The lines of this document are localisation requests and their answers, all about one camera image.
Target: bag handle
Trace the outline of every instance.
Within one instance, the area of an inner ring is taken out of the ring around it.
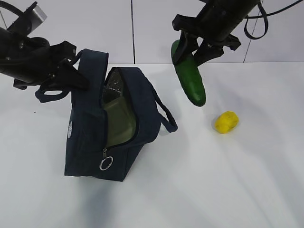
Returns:
[[[40,89],[35,92],[36,98],[41,103],[61,100],[61,99],[65,98],[69,94],[70,91],[63,90],[60,94],[56,94],[56,95],[46,95],[46,94],[44,94],[45,92],[42,92]]]
[[[70,61],[70,64],[74,65],[80,59],[82,53],[83,53],[83,51],[79,51],[78,54],[75,56],[75,58],[72,61]],[[70,90],[63,89],[60,94],[56,94],[56,95],[46,95],[46,94],[44,94],[45,92],[46,91],[44,91],[44,92],[41,91],[41,87],[35,92],[36,98],[41,103],[61,100],[69,94]]]
[[[169,133],[177,131],[178,127],[177,127],[177,124],[175,122],[175,119],[174,119],[173,115],[171,114],[169,109],[162,103],[161,99],[158,97],[158,95],[157,95],[157,93],[156,93],[156,91],[155,91],[155,89],[154,89],[154,87],[152,86],[151,83],[150,83],[150,85],[152,87],[152,91],[153,91],[155,101],[162,108],[162,110],[166,113],[167,118],[168,118],[168,119],[166,119],[165,117],[163,117],[162,114],[159,113],[161,123],[165,126],[165,128],[167,129],[167,131]]]

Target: wire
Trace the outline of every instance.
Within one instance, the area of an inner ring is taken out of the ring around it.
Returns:
[[[23,12],[21,10],[7,2],[0,1],[0,7],[16,14],[18,17],[21,17],[23,15]]]
[[[261,35],[260,37],[254,37],[254,36],[253,36],[253,33],[252,33],[252,35],[251,35],[251,34],[248,32],[248,28],[247,28],[247,27],[248,27],[248,21],[249,21],[249,19],[247,19],[246,24],[245,24],[245,27],[244,27],[244,32],[245,32],[245,35],[246,35],[249,39],[261,39],[262,37],[264,37],[264,36],[267,34],[268,28],[269,28],[269,22],[268,22],[267,13],[266,13],[265,9],[263,8],[262,3],[259,2],[259,3],[257,4],[257,6],[258,6],[258,9],[260,10],[260,12],[261,12],[261,14],[262,14],[263,19],[264,19],[264,23],[265,23],[265,32],[264,32],[264,34]]]
[[[291,5],[289,5],[289,6],[286,6],[285,8],[280,9],[280,10],[278,10],[278,11],[276,11],[276,12],[269,13],[269,14],[267,14],[266,16],[269,17],[269,16],[273,16],[273,15],[275,15],[275,14],[281,13],[281,12],[283,12],[283,11],[289,9],[289,8],[292,8],[293,6],[299,4],[299,3],[302,2],[302,1],[304,1],[304,0],[298,0],[298,1],[294,2],[293,4],[291,4]],[[253,16],[253,17],[247,16],[247,17],[245,17],[245,19],[258,19],[258,18],[263,18],[263,15],[262,15],[262,16]]]
[[[5,22],[5,19],[4,19],[4,17],[3,17],[3,14],[2,14],[2,12],[1,12],[1,10],[0,10],[0,15],[1,15],[2,21],[3,21],[3,23],[4,23],[5,29],[8,29],[8,26],[6,25],[6,22]]]

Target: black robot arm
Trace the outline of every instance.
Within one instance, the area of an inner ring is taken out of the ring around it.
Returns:
[[[89,88],[69,61],[76,56],[76,46],[67,41],[50,46],[44,38],[28,37],[46,19],[37,2],[25,12],[3,1],[0,7],[18,16],[8,29],[0,28],[0,73],[13,77],[14,87],[40,85],[41,92]]]
[[[177,15],[173,20],[174,30],[181,30],[180,42],[172,57],[175,65],[196,50],[194,60],[198,66],[222,56],[224,46],[236,50],[241,43],[231,32],[257,4],[261,4],[260,0],[200,1],[206,5],[197,17]],[[204,39],[200,46],[198,37]]]

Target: white wall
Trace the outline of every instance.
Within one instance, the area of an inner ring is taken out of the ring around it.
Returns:
[[[295,0],[264,0],[267,12],[273,12]],[[9,0],[21,10],[33,0]],[[51,44],[67,40],[78,50],[90,48],[110,53],[110,63],[133,63],[131,0],[39,0],[48,19],[32,36],[47,38]],[[204,3],[198,0],[133,0],[133,25],[136,63],[170,63],[170,47],[180,33],[172,28],[176,14],[196,16]],[[212,62],[274,62],[304,61],[304,3],[280,15],[269,17],[269,32],[261,40],[248,39],[244,24],[233,35],[242,46],[237,51],[225,48],[225,54]],[[257,15],[254,9],[251,15]],[[9,25],[15,17],[3,10]],[[251,20],[252,32],[256,20]],[[263,20],[258,20],[255,36],[264,31]]]
[[[267,12],[274,12],[296,0],[264,0]],[[269,17],[269,31],[260,40],[253,40],[250,45],[247,62],[293,62],[304,61],[304,3],[289,10]],[[263,34],[264,23],[260,19],[255,36]]]
[[[24,11],[34,0],[8,0]],[[51,45],[64,40],[84,48],[109,52],[110,63],[133,63],[131,2],[128,0],[38,0],[47,20],[31,37]],[[9,26],[15,17],[3,10]]]

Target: green cucumber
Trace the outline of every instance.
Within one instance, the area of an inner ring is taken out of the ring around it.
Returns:
[[[176,40],[171,47],[171,57],[173,57],[179,40]],[[188,99],[196,106],[202,107],[206,103],[206,93],[202,82],[202,78],[198,67],[194,61],[192,54],[179,64],[174,66],[177,77],[180,80],[181,87],[183,88]]]

